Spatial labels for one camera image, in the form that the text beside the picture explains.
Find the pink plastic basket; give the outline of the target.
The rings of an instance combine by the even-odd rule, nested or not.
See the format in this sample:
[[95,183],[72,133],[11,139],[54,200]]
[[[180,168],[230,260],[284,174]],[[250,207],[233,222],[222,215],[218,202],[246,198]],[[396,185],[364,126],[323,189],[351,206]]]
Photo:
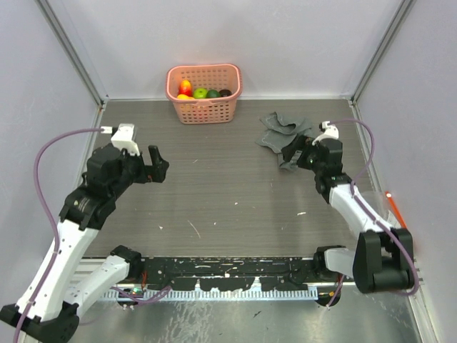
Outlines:
[[[215,99],[177,99],[183,79],[197,88],[229,89],[231,96]],[[166,75],[166,96],[173,103],[179,121],[183,124],[220,124],[234,118],[236,102],[243,91],[241,70],[234,64],[180,65],[169,69]]]

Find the yellow pear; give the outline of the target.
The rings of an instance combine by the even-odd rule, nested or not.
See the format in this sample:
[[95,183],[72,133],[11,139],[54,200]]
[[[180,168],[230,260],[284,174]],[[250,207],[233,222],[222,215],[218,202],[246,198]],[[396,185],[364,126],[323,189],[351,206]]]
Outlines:
[[177,96],[177,99],[181,99],[181,100],[194,100],[194,98],[192,96],[188,96],[186,94],[179,94]]

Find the clear zip top bag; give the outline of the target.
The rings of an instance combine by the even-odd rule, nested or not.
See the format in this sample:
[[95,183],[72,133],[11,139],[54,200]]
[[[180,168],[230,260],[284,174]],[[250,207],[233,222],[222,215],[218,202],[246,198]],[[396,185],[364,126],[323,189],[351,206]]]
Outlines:
[[390,192],[370,191],[362,192],[361,195],[391,227],[395,229],[406,228],[406,223]]

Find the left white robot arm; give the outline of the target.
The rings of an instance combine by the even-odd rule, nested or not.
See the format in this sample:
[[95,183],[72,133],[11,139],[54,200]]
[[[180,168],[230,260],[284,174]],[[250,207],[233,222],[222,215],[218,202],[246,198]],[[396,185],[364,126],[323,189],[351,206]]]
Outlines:
[[140,280],[141,254],[120,245],[76,289],[69,289],[81,258],[114,212],[118,198],[132,184],[165,180],[169,163],[157,146],[148,150],[150,165],[141,154],[130,155],[113,144],[93,152],[82,183],[64,201],[56,225],[58,236],[23,296],[1,308],[2,322],[39,342],[68,342],[80,318],[106,290],[123,280]]

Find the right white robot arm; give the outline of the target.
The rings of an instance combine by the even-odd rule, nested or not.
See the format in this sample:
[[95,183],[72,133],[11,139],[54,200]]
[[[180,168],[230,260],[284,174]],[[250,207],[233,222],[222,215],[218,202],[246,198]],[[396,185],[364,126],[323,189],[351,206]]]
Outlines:
[[314,174],[316,191],[349,225],[357,238],[356,249],[326,247],[313,263],[316,278],[327,282],[338,273],[352,278],[364,294],[417,292],[418,274],[413,263],[413,237],[406,228],[390,227],[360,195],[343,171],[343,144],[323,135],[317,139],[300,135],[281,153],[285,161]]

